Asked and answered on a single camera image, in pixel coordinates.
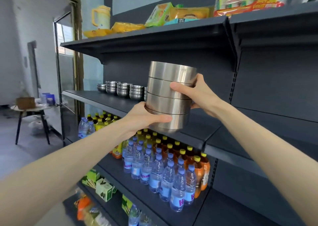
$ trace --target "black table leg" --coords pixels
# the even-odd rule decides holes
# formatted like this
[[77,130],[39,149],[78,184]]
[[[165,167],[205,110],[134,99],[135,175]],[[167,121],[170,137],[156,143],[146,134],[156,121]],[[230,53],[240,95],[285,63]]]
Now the black table leg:
[[23,114],[23,111],[20,111],[20,115],[19,115],[19,122],[18,122],[18,129],[17,129],[17,135],[16,135],[16,145],[18,144],[18,140],[19,140],[19,134],[20,134],[20,127],[21,127],[22,114]]
[[46,136],[47,143],[50,145],[50,140],[49,140],[49,126],[47,124],[46,119],[44,119],[44,111],[41,111],[41,120],[43,123],[43,128]]

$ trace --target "gray floor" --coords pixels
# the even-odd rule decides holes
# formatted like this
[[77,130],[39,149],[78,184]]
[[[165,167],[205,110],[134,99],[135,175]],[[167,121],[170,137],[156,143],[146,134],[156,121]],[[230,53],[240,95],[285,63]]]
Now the gray floor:
[[[22,122],[18,145],[15,137],[18,126],[17,112],[0,108],[0,180],[21,167],[63,147],[63,142],[50,133],[50,145],[45,135],[31,136],[28,123]],[[74,226],[60,202],[36,226]]]

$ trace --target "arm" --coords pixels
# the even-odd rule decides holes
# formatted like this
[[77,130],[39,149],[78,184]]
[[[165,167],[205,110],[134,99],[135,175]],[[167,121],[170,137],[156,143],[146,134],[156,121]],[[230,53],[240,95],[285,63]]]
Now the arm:
[[193,108],[218,118],[308,226],[318,224],[318,163],[221,100],[201,74],[195,88],[171,83]]
[[148,113],[141,102],[121,120],[26,165],[0,182],[3,225],[32,226],[116,145],[170,116]]

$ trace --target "forearm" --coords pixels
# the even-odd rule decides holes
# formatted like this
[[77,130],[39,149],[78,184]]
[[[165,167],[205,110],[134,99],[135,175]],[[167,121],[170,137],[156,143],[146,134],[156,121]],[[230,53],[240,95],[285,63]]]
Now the forearm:
[[4,225],[34,225],[66,192],[125,137],[117,121],[51,153],[0,182]]
[[304,222],[317,225],[318,163],[233,106],[214,111]]

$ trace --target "stacked silver container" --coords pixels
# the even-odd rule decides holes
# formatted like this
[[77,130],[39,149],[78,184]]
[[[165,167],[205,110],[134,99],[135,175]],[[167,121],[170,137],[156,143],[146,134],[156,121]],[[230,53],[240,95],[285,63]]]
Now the stacked silver container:
[[147,87],[146,110],[152,114],[172,116],[169,123],[155,123],[151,129],[158,132],[176,132],[189,121],[192,100],[170,88],[175,81],[194,87],[197,69],[189,66],[151,62]]

